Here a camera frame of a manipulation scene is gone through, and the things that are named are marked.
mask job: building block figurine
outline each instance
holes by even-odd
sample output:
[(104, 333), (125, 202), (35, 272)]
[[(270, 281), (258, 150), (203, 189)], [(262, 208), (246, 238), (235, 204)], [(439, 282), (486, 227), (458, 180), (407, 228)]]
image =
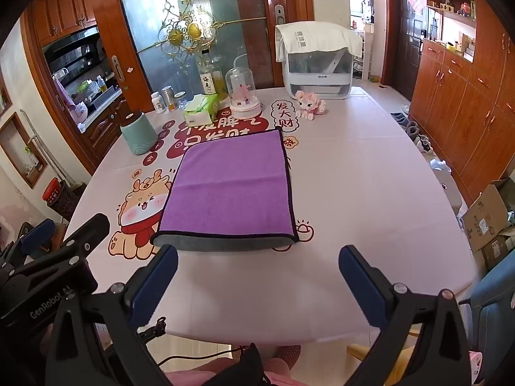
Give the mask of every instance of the building block figurine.
[(325, 111), (325, 100), (318, 98), (314, 92), (297, 91), (295, 99), (299, 102), (300, 110), (297, 110), (297, 117), (313, 120), (315, 115), (321, 115)]

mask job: black cable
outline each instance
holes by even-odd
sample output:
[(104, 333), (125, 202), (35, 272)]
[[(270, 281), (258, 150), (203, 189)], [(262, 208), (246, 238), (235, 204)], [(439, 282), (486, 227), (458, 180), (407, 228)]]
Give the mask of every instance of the black cable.
[(186, 359), (186, 360), (205, 360), (207, 358), (221, 356), (222, 354), (231, 353), (233, 351), (243, 351), (244, 348), (245, 348), (245, 346), (242, 346), (240, 348), (231, 349), (231, 350), (227, 350), (227, 351), (222, 351), (220, 353), (211, 354), (210, 356), (205, 356), (205, 357), (170, 356), (170, 357), (166, 357), (163, 361), (161, 361), (161, 363), (159, 363), (158, 366), (166, 363), (168, 360), (171, 360), (173, 358), (182, 358), (182, 359)]

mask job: pink clothing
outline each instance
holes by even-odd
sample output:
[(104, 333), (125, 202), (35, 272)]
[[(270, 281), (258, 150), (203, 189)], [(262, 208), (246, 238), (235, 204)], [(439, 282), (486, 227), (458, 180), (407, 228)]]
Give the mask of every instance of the pink clothing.
[[(202, 386), (215, 374), (214, 372), (204, 372), (201, 370), (184, 370), (165, 373), (173, 386)], [(307, 386), (304, 383), (293, 380), (291, 377), (281, 376), (271, 372), (265, 372), (265, 374), (270, 379), (270, 382), (277, 386)]]

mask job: blue gripper pad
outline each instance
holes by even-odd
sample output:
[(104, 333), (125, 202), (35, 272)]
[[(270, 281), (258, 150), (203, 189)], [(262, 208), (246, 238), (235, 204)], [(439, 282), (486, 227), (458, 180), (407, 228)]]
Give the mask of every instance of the blue gripper pad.
[(368, 323), (380, 330), (386, 328), (387, 301), (369, 273), (377, 269), (370, 267), (353, 245), (340, 250), (338, 265)]
[(45, 219), (27, 235), (22, 237), (20, 251), (25, 255), (32, 254), (36, 248), (48, 241), (56, 232), (56, 224), (51, 219)]
[(179, 255), (164, 245), (146, 267), (141, 267), (127, 282), (124, 302), (129, 305), (132, 327), (148, 324), (179, 266)]

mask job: green tissue pack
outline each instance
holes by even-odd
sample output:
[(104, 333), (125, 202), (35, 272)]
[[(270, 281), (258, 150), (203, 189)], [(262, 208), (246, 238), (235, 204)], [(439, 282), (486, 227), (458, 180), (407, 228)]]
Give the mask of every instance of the green tissue pack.
[(184, 109), (184, 120), (189, 127), (202, 126), (213, 123), (220, 109), (220, 102), (216, 94), (197, 94)]

